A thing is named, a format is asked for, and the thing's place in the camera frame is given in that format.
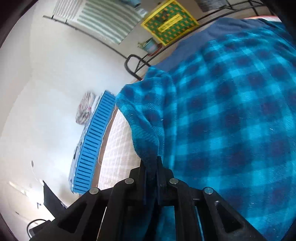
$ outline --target green and orange patterned board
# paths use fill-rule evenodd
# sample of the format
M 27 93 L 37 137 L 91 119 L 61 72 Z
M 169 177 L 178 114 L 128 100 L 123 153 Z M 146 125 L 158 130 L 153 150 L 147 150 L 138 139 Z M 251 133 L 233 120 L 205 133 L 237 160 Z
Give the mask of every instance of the green and orange patterned board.
M 141 25 L 168 45 L 195 29 L 198 22 L 176 0 L 168 0 L 154 9 Z

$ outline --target silver rivet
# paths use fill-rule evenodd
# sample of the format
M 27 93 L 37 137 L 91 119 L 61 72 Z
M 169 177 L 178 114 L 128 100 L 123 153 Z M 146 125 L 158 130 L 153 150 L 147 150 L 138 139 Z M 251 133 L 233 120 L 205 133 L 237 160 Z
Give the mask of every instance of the silver rivet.
M 99 192 L 99 189 L 98 188 L 91 188 L 90 190 L 89 190 L 89 193 L 90 194 L 97 194 Z
M 127 178 L 127 179 L 124 180 L 124 182 L 126 184 L 132 184 L 133 183 L 133 179 L 132 178 Z
M 170 179 L 171 184 L 177 184 L 178 182 L 179 182 L 179 180 L 177 178 L 171 178 Z
M 213 188 L 205 188 L 204 191 L 206 194 L 212 194 L 214 192 Z

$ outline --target blue slotted crate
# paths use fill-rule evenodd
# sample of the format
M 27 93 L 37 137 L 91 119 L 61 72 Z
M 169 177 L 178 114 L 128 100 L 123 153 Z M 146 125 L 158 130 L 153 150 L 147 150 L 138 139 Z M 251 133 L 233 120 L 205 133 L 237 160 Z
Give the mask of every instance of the blue slotted crate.
M 72 192 L 84 194 L 91 188 L 103 136 L 114 107 L 115 96 L 105 91 L 83 131 L 84 138 L 81 138 L 73 157 L 69 175 Z

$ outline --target flower pot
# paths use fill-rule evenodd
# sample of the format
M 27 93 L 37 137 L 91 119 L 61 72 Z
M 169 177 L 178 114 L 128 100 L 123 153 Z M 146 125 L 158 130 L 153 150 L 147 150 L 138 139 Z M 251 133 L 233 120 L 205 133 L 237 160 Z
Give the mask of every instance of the flower pot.
M 145 42 L 142 49 L 148 54 L 153 54 L 158 49 L 157 42 L 153 38 L 150 38 Z

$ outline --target metal screw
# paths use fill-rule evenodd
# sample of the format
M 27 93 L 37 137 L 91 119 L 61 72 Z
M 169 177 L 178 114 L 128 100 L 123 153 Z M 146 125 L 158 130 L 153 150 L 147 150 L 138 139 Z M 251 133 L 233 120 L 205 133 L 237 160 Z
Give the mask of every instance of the metal screw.
M 124 182 L 126 184 L 132 184 L 133 183 L 133 179 L 132 178 L 127 178 L 127 179 L 124 180 Z
M 177 178 L 171 178 L 170 179 L 171 184 L 177 184 L 178 182 L 179 182 L 179 180 Z
M 89 190 L 89 193 L 90 194 L 97 194 L 99 192 L 99 189 L 98 188 L 91 188 L 90 190 Z
M 204 191 L 206 194 L 212 194 L 214 192 L 213 188 L 205 188 Z

